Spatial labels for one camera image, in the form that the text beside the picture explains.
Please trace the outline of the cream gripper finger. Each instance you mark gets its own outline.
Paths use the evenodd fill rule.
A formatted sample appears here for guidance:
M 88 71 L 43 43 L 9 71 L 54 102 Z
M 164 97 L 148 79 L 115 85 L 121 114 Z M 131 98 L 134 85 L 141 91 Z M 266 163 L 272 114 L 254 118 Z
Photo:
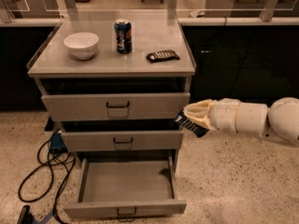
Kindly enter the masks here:
M 216 128 L 213 126 L 210 117 L 208 115 L 204 115 L 201 117 L 187 115 L 187 118 L 193 123 L 199 125 L 200 127 L 215 131 Z
M 184 113 L 190 116 L 204 116 L 216 103 L 216 100 L 211 99 L 206 99 L 197 103 L 192 103 L 184 107 Z

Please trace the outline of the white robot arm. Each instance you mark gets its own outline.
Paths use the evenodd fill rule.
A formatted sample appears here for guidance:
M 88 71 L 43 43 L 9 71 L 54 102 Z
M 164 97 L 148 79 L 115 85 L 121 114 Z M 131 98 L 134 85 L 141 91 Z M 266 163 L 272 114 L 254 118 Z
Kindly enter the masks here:
M 185 106 L 183 114 L 211 131 L 245 133 L 261 140 L 299 147 L 298 98 L 281 98 L 270 107 L 237 99 L 207 99 Z

